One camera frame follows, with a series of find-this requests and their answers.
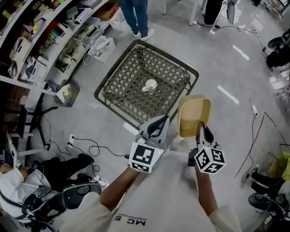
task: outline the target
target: beige plastic tray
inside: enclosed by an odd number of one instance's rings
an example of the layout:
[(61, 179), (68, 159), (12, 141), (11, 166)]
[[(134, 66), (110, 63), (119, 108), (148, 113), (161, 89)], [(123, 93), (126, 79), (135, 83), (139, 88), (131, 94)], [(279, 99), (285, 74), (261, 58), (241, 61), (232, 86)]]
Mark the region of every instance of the beige plastic tray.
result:
[(189, 95), (180, 99), (178, 105), (178, 130), (182, 138), (194, 137), (199, 122), (207, 125), (211, 102), (203, 95)]

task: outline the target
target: hand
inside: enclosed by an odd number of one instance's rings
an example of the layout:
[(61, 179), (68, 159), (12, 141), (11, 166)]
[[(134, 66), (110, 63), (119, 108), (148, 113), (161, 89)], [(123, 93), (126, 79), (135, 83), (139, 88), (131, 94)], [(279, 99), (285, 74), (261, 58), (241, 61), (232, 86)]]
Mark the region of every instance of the hand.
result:
[(25, 181), (26, 178), (28, 177), (28, 170), (26, 168), (19, 168), (19, 171), (23, 175), (23, 178), (24, 178), (24, 181)]
[(7, 166), (7, 165), (1, 165), (1, 166), (0, 166), (0, 172), (1, 172), (2, 174), (5, 174), (5, 173), (11, 171), (12, 169), (13, 169), (13, 168), (11, 168), (11, 167), (9, 167), (9, 166)]

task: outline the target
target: cup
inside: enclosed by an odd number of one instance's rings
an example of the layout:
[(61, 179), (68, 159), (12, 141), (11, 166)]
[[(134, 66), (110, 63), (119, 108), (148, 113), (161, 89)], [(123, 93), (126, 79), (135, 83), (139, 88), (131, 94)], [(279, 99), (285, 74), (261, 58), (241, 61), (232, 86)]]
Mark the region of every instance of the cup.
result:
[(157, 85), (158, 84), (154, 79), (149, 79), (148, 81), (146, 81), (146, 84), (142, 88), (142, 91), (143, 92), (146, 92), (146, 91), (153, 92), (157, 88)]

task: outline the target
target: gray floor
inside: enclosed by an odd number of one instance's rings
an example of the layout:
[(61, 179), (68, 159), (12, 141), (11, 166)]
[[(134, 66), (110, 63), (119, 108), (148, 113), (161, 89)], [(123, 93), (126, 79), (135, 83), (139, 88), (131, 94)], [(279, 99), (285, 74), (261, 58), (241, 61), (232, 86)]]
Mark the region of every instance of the gray floor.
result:
[[(189, 17), (192, 4), (189, 0), (168, 1), (167, 15), (162, 15), (162, 2), (149, 1), (148, 15), (150, 26), (155, 34), (148, 43), (168, 52), (188, 65), (194, 67), (200, 78), (192, 90), (192, 94), (203, 94), (212, 102), (209, 126), (219, 144), (226, 154), (227, 165), (217, 175), (211, 177), (213, 189), (219, 206), (230, 203), (236, 210), (243, 229), (246, 229), (258, 216), (255, 209), (248, 203), (248, 196), (253, 193), (248, 185), (241, 183), (241, 177), (251, 166), (247, 160), (238, 176), (234, 179), (242, 165), (251, 146), (251, 124), (253, 113), (250, 96), (256, 105), (259, 116), (255, 120), (254, 134), (256, 134), (263, 113), (268, 115), (277, 124), (278, 129), (289, 139), (289, 114), (285, 111), (285, 99), (277, 97), (287, 82), (288, 73), (280, 74), (278, 70), (273, 73), (266, 67), (262, 56), (261, 45), (255, 34), (245, 31), (238, 32), (235, 28), (214, 30), (199, 27), (196, 24), (189, 26)], [(270, 16), (261, 6), (251, 5), (244, 0), (237, 4), (235, 26), (251, 29), (253, 19), (260, 21), (260, 38), (263, 45), (283, 33), (278, 22)], [(224, 12), (218, 22), (220, 26), (228, 26)], [(123, 53), (133, 38), (130, 33), (119, 34), (108, 31), (114, 37), (116, 50), (107, 63), (94, 61), (90, 65), (79, 65), (73, 79), (80, 85), (80, 93), (72, 108), (59, 108), (47, 114), (51, 123), (51, 140), (60, 145), (62, 151), (68, 142), (70, 134), (78, 138), (93, 139), (102, 146), (109, 146), (112, 151), (122, 155), (127, 154), (134, 140), (134, 135), (123, 127), (124, 121), (105, 108), (94, 98), (94, 91), (98, 87), (111, 66)], [(218, 89), (221, 86), (230, 95), (238, 100), (234, 102)], [(46, 96), (43, 107), (55, 105), (51, 96)], [(44, 120), (43, 126), (49, 134), (48, 123)], [(176, 133), (176, 120), (171, 124), (171, 133)], [(279, 143), (283, 142), (272, 122), (265, 118), (260, 134), (252, 150), (255, 162), (261, 164), (264, 171), (269, 168), (273, 159), (267, 154), (277, 154)], [(182, 145), (178, 149), (187, 152), (192, 142)], [(75, 143), (83, 151), (93, 145), (90, 142), (77, 141)], [(73, 156), (79, 152), (72, 150)], [(49, 152), (40, 154), (38, 159), (44, 160), (53, 156), (69, 159), (65, 154), (59, 153), (57, 147), (52, 145)], [(112, 182), (125, 168), (126, 159), (111, 155), (102, 149), (95, 163), (101, 168), (98, 175), (108, 183)]]

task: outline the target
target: plastic lattice table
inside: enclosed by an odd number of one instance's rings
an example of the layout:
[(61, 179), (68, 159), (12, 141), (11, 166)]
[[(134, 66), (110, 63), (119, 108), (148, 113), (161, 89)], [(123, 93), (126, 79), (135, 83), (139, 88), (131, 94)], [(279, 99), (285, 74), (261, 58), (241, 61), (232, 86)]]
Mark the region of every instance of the plastic lattice table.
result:
[[(181, 95), (188, 95), (198, 72), (166, 52), (140, 40), (133, 41), (95, 91), (95, 98), (136, 129), (147, 120), (177, 113)], [(158, 86), (143, 92), (149, 79)]]

